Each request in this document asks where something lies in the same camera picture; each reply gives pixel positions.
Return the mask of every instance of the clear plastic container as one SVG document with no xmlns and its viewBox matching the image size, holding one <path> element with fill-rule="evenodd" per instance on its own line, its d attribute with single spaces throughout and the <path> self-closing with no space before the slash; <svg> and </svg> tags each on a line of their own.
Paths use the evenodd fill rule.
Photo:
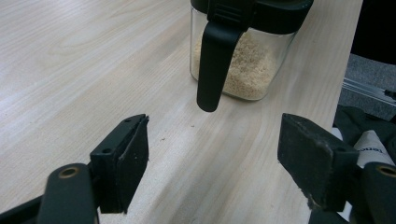
<svg viewBox="0 0 396 224">
<path fill-rule="evenodd" d="M 206 14 L 192 7 L 190 72 L 197 80 L 206 25 Z M 286 58 L 294 36 L 295 33 L 273 35 L 249 28 L 242 34 L 233 52 L 223 93 L 245 100 L 263 98 Z"/>
</svg>

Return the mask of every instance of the light wood surface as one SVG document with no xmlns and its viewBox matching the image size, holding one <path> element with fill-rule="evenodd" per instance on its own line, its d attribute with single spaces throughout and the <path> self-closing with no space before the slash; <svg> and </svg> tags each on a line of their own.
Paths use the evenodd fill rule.
<svg viewBox="0 0 396 224">
<path fill-rule="evenodd" d="M 190 1 L 0 2 L 0 212 L 43 193 L 122 120 L 150 116 L 148 169 L 102 223 L 306 223 L 276 159 L 281 114 L 330 129 L 361 0 L 315 0 L 268 95 L 195 103 Z"/>
</svg>

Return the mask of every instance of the grains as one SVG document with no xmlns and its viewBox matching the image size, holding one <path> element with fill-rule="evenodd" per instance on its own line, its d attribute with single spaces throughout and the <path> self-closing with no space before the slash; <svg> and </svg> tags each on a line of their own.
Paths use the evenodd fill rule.
<svg viewBox="0 0 396 224">
<path fill-rule="evenodd" d="M 191 74 L 198 79 L 201 55 L 201 39 L 195 45 Z M 233 53 L 223 91 L 242 99 L 260 100 L 265 96 L 277 70 L 276 59 L 259 40 L 249 32 L 239 39 Z"/>
</svg>

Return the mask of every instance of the black handle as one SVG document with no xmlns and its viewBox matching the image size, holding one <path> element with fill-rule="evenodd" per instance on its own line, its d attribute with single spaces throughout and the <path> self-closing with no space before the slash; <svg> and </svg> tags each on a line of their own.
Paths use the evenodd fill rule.
<svg viewBox="0 0 396 224">
<path fill-rule="evenodd" d="M 201 46 L 197 104 L 206 112 L 218 108 L 233 51 L 253 18 L 255 0 L 210 0 Z"/>
<path fill-rule="evenodd" d="M 210 21 L 202 38 L 197 104 L 206 112 L 218 108 L 233 51 L 243 31 Z"/>
</svg>

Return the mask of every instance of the wood grain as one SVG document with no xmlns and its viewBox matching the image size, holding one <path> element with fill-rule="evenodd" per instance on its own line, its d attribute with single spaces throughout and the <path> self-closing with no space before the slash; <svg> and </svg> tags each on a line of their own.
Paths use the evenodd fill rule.
<svg viewBox="0 0 396 224">
<path fill-rule="evenodd" d="M 316 0 L 268 95 L 222 96 L 208 114 L 189 72 L 189 1 L 1 1 L 0 212 L 146 113 L 148 169 L 128 215 L 102 223 L 306 223 L 276 159 L 281 114 L 330 129 L 360 7 Z"/>
</svg>

